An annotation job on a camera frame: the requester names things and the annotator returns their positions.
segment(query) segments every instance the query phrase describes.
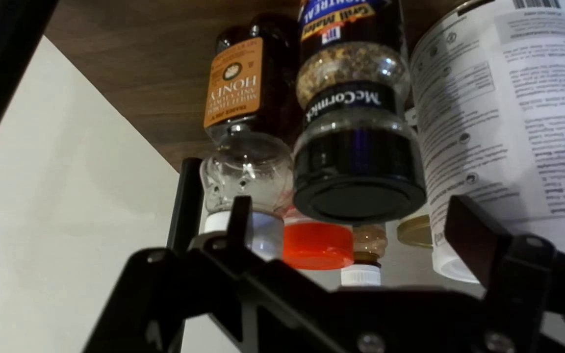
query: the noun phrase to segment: orange bottle cap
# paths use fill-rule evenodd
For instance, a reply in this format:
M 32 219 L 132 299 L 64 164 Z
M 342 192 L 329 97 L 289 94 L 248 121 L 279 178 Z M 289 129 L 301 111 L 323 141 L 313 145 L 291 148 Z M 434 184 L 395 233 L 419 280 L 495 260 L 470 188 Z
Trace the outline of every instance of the orange bottle cap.
M 305 270 L 344 268 L 354 262 L 354 233 L 321 221 L 285 225 L 283 260 Z

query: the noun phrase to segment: amber glass bottle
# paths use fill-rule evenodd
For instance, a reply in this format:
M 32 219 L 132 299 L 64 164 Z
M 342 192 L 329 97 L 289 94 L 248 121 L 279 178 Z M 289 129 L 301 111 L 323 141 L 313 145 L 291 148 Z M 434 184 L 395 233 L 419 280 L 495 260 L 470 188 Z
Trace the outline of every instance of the amber glass bottle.
M 293 145 L 303 123 L 295 95 L 299 25 L 262 13 L 219 35 L 211 66 L 205 129 L 219 145 L 242 131 L 260 131 Z

